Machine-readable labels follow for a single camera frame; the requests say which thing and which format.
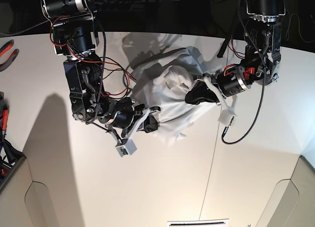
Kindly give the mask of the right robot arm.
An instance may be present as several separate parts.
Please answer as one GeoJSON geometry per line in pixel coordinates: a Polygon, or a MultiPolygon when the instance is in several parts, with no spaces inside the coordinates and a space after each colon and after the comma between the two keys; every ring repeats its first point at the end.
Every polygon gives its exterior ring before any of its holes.
{"type": "Polygon", "coordinates": [[[41,5],[51,24],[49,38],[55,52],[66,57],[63,67],[74,119],[106,132],[122,130],[118,138],[126,138],[132,130],[156,131],[153,114],[158,107],[148,108],[126,92],[112,94],[104,88],[105,66],[114,61],[95,51],[97,35],[104,33],[95,0],[41,0],[41,5]]]}

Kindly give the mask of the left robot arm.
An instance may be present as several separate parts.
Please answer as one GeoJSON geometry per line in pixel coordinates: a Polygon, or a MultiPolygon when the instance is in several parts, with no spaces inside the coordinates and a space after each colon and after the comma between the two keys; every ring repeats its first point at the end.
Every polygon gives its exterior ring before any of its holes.
{"type": "Polygon", "coordinates": [[[241,61],[209,74],[218,93],[206,85],[202,76],[194,77],[195,83],[185,102],[219,103],[219,97],[235,96],[250,89],[253,83],[267,86],[277,81],[282,30],[279,17],[284,15],[284,0],[238,0],[234,22],[242,25],[246,42],[241,61]]]}

